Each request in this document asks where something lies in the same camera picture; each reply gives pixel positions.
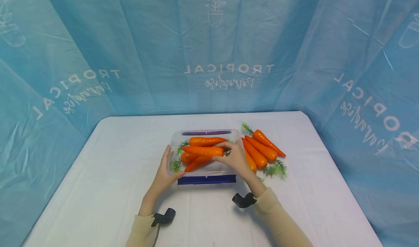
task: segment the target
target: hand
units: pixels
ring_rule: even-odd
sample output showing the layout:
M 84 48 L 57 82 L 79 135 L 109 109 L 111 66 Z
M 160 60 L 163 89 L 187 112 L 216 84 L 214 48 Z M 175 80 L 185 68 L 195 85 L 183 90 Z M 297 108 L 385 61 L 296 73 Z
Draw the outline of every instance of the hand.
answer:
M 243 175 L 247 175 L 249 171 L 252 172 L 249 165 L 247 164 L 244 151 L 239 145 L 232 144 L 230 142 L 223 142 L 219 143 L 216 146 L 221 148 L 229 148 L 231 152 L 227 157 L 214 156 L 212 157 L 213 161 L 222 162 L 228 165 L 231 169 L 235 170 L 237 174 L 242 177 Z
M 237 144 L 223 142 L 217 145 L 222 148 L 229 148 L 231 150 L 227 157 L 214 156 L 213 161 L 227 164 L 231 169 L 235 170 L 238 175 L 247 183 L 253 195 L 257 198 L 266 191 L 266 187 L 250 169 L 246 161 L 246 156 L 242 148 Z
M 170 187 L 172 183 L 177 181 L 179 178 L 185 175 L 185 172 L 179 172 L 174 175 L 169 175 L 167 173 L 167 162 L 169 160 L 170 145 L 166 147 L 166 150 L 163 153 L 163 157 L 160 161 L 160 166 L 158 167 L 154 181 L 151 184 L 150 188 L 146 192 L 143 198 L 143 203 L 141 204 L 140 211 L 138 215 L 140 216 L 150 216 L 154 214 L 154 207 L 157 202 L 157 199 L 160 195 Z

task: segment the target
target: artificial carrot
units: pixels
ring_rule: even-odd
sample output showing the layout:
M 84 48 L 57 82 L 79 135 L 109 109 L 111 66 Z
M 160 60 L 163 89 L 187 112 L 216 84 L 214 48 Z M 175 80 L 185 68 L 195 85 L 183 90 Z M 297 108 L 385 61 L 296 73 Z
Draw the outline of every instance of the artificial carrot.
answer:
M 226 139 L 219 138 L 219 137 L 211 137 L 211 138 L 203 138 L 203 137 L 192 137 L 189 139 L 190 146 L 201 146 L 201 147 L 208 147 L 214 146 L 221 142 L 226 142 Z
M 198 155 L 189 154 L 187 152 L 182 153 L 181 160 L 184 164 L 190 164 L 193 160 L 195 160 Z
M 223 156 L 224 149 L 220 147 L 198 147 L 198 146 L 185 146 L 183 150 L 189 154 L 204 156 L 212 158 L 213 156 Z
M 259 169 L 263 169 L 267 166 L 268 161 L 266 160 L 265 156 L 263 156 L 259 151 L 257 151 L 247 140 L 243 139 L 244 148 L 247 150 L 249 155 L 252 157 L 253 161 L 255 162 L 256 166 Z
M 205 157 L 205 156 L 198 156 L 195 160 L 193 160 L 188 167 L 186 167 L 185 172 L 191 172 L 193 170 L 196 170 L 197 168 L 201 167 L 204 164 L 207 164 L 211 161 L 211 158 Z
M 247 152 L 246 149 L 244 149 L 244 154 L 246 155 L 246 161 L 247 161 L 247 164 L 249 165 L 250 169 L 253 172 L 256 172 L 258 170 L 258 168 L 256 167 L 256 163 L 253 161 L 252 157 L 249 155 L 249 153 Z
M 259 151 L 263 156 L 265 156 L 266 159 L 268 159 L 269 162 L 276 161 L 276 157 L 278 157 L 278 153 L 276 151 L 272 150 L 271 148 L 266 147 L 262 143 L 258 142 L 257 140 L 253 139 L 250 136 L 245 135 L 246 140 L 249 141 L 253 147 Z
M 276 151 L 276 153 L 281 157 L 286 157 L 286 154 L 283 153 L 278 147 L 275 146 L 260 130 L 256 130 L 252 133 L 253 139 L 257 140 L 258 142 L 262 143 L 268 148 Z

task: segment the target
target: white tablecloth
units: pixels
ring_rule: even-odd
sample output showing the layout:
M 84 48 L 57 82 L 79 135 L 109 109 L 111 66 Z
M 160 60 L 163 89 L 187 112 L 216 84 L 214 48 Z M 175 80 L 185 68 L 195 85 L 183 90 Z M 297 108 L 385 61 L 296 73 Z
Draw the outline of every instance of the white tablecloth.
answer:
M 286 211 L 318 247 L 381 247 L 302 112 L 109 117 L 100 121 L 39 218 L 25 247 L 124 246 L 166 144 L 176 131 L 261 129 L 284 153 L 288 178 L 267 178 Z M 231 201 L 248 187 L 237 183 L 173 185 L 160 213 L 176 210 L 156 246 L 275 246 L 251 208 Z

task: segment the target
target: fabric backdrop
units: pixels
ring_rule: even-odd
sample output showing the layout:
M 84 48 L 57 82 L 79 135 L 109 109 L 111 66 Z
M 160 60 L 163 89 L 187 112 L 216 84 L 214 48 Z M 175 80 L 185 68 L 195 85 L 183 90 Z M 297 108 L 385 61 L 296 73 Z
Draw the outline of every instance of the fabric backdrop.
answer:
M 418 0 L 0 0 L 0 37 L 0 246 L 102 118 L 283 110 L 384 246 L 418 246 Z

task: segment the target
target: beige sleeve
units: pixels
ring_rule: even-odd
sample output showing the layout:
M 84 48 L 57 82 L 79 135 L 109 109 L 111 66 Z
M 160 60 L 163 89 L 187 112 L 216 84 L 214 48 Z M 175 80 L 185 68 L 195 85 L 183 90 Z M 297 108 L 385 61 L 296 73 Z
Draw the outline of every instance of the beige sleeve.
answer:
M 271 188 L 267 188 L 253 206 L 256 214 L 267 223 L 279 246 L 312 247 L 307 236 L 282 208 Z
M 158 224 L 151 227 L 153 222 L 154 214 L 147 217 L 136 215 L 125 247 L 152 247 L 158 232 Z

